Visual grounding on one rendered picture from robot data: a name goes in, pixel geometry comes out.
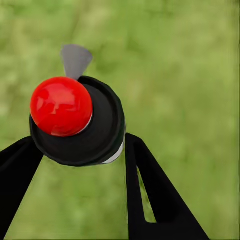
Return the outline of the insectifuge atomizer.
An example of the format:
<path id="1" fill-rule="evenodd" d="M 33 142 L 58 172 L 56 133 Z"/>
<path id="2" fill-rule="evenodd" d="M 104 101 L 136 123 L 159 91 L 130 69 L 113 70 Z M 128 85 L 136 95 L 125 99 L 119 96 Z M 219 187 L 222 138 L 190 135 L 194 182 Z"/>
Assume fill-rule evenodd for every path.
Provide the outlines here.
<path id="1" fill-rule="evenodd" d="M 82 76 L 94 59 L 86 47 L 61 48 L 65 76 L 37 86 L 30 99 L 30 135 L 49 159 L 72 167 L 113 163 L 123 149 L 126 121 L 111 87 Z"/>

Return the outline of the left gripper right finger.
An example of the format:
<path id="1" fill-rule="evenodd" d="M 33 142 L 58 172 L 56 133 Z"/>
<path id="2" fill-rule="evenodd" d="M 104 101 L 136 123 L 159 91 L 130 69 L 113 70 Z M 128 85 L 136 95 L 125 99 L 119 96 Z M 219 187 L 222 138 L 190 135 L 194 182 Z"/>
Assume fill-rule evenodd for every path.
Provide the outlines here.
<path id="1" fill-rule="evenodd" d="M 129 240 L 210 240 L 146 143 L 125 134 Z M 139 168 L 156 223 L 145 220 Z"/>

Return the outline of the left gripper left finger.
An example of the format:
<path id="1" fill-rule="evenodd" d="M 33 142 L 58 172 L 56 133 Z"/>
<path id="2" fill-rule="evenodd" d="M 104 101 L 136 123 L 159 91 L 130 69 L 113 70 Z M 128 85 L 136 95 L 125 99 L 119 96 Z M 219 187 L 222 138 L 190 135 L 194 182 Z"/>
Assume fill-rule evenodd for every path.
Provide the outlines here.
<path id="1" fill-rule="evenodd" d="M 32 136 L 0 151 L 0 240 L 4 240 L 44 153 Z"/>

